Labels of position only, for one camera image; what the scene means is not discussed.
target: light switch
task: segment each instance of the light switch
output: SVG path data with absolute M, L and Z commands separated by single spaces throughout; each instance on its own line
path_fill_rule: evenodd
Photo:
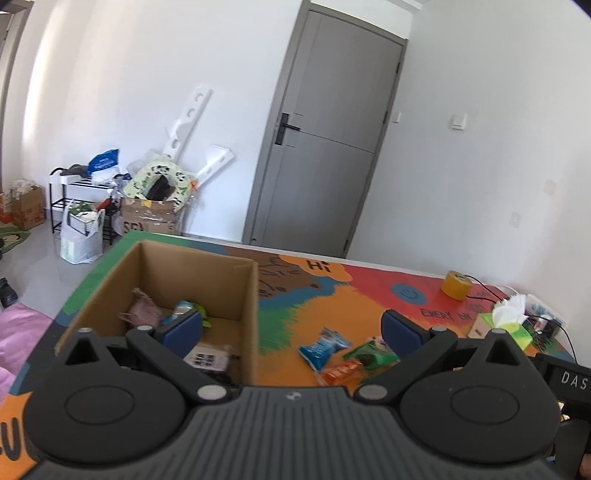
M 453 115 L 452 116 L 452 128 L 454 130 L 465 130 L 468 122 L 468 115 Z

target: cardboard carton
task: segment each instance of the cardboard carton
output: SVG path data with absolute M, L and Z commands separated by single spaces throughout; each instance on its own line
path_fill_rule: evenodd
M 41 187 L 35 186 L 30 192 L 22 194 L 18 199 L 12 196 L 12 221 L 14 225 L 29 230 L 45 222 L 45 197 Z
M 174 202 L 171 201 L 123 199 L 121 214 L 125 233 L 130 230 L 168 235 L 181 233 L 181 214 L 175 213 Z
M 56 351 L 82 327 L 99 336 L 122 336 L 128 325 L 119 318 L 133 302 L 132 290 L 146 292 L 163 313 L 181 300 L 201 304 L 211 328 L 201 343 L 239 356 L 228 374 L 240 384 L 256 379 L 258 348 L 258 266 L 253 260 L 227 257 L 149 240 L 138 242 L 111 269 L 56 345 Z

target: white plastic bag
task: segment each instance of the white plastic bag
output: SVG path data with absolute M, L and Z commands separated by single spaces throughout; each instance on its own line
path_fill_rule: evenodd
M 123 230 L 123 215 L 121 215 L 121 212 L 112 215 L 111 222 L 113 223 L 113 230 L 115 230 L 117 235 L 123 236 L 125 231 Z
M 70 202 L 64 209 L 61 222 L 61 252 L 60 256 L 74 265 L 92 263 L 103 254 L 103 224 L 105 211 L 101 210 L 88 236 L 68 225 L 68 212 L 74 205 Z

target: blue plastic bag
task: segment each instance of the blue plastic bag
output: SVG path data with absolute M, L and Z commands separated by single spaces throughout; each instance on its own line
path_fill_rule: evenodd
M 119 149 L 109 150 L 93 158 L 88 164 L 93 185 L 108 183 L 119 173 Z

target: blue gripper pad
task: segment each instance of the blue gripper pad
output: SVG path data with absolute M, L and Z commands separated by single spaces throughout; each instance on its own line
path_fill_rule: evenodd
M 157 341 L 180 358 L 185 358 L 202 336 L 203 320 L 201 314 L 195 310 L 181 315 L 154 333 Z
M 403 359 L 422 347 L 430 334 L 395 310 L 386 310 L 382 315 L 382 338 Z

